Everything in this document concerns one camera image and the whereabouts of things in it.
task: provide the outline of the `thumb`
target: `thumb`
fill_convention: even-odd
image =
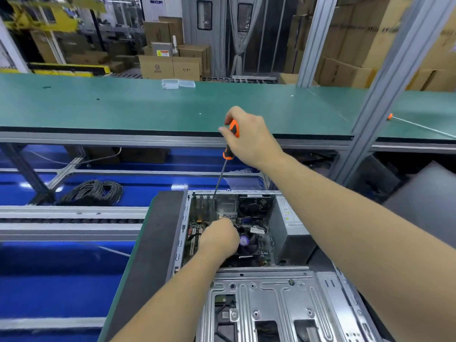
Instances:
[[[234,142],[237,139],[236,136],[233,133],[231,133],[231,131],[227,127],[219,127],[218,131],[225,138],[230,148],[233,148]]]

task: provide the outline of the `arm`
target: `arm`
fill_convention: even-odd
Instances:
[[[228,218],[203,232],[195,256],[128,322],[112,342],[193,341],[211,281],[236,252],[239,235]]]
[[[394,338],[453,341],[456,250],[285,154],[262,117],[233,107],[225,124],[233,118],[239,138],[219,130],[234,154],[271,178]]]

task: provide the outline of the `green workbench surface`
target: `green workbench surface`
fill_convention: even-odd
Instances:
[[[367,90],[343,87],[197,82],[163,90],[160,80],[0,74],[0,127],[117,131],[217,132],[239,105],[262,115],[273,134],[347,138]],[[456,134],[456,94],[406,91],[393,113]],[[451,137],[390,120],[380,137]]]
[[[160,80],[2,74],[0,126],[217,132],[239,105],[274,134],[350,136],[349,122],[313,89],[197,82],[163,90]]]

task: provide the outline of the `hand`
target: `hand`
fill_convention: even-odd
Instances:
[[[232,107],[225,117],[225,125],[229,125],[233,119],[239,124],[239,138],[226,127],[218,129],[233,153],[245,164],[261,171],[266,171],[271,164],[277,164],[283,151],[266,127],[264,119],[248,114],[239,107]]]
[[[239,234],[228,218],[220,218],[208,226],[201,235],[198,252],[209,252],[220,256],[223,262],[233,255],[239,246]]]

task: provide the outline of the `gray curtain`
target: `gray curtain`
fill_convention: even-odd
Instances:
[[[242,53],[245,51],[248,45],[248,41],[252,36],[255,22],[258,18],[258,13],[261,8],[263,0],[229,0],[230,1],[230,13],[231,13],[231,28],[233,29],[233,42],[236,55],[233,60],[233,67],[231,69],[231,75],[242,74]],[[252,17],[250,19],[250,26],[248,32],[238,32],[238,4],[247,3],[253,4]]]

